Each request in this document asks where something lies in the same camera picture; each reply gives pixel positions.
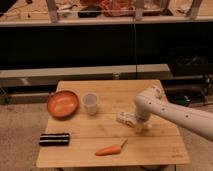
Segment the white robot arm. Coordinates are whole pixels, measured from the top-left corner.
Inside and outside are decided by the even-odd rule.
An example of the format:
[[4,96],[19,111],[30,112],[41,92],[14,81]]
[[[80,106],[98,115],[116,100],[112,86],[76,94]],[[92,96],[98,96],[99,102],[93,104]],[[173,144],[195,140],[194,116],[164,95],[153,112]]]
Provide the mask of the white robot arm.
[[156,85],[140,92],[134,99],[136,117],[146,122],[155,114],[213,142],[213,113],[163,101],[162,95]]

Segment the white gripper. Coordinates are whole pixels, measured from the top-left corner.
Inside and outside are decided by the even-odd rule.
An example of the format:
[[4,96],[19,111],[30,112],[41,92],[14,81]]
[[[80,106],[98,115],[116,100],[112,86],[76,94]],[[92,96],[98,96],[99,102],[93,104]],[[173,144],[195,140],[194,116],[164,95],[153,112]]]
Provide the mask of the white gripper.
[[151,113],[143,108],[137,107],[135,109],[135,115],[137,119],[141,121],[135,124],[134,131],[136,133],[142,133],[144,130],[148,129],[146,121],[149,120]]

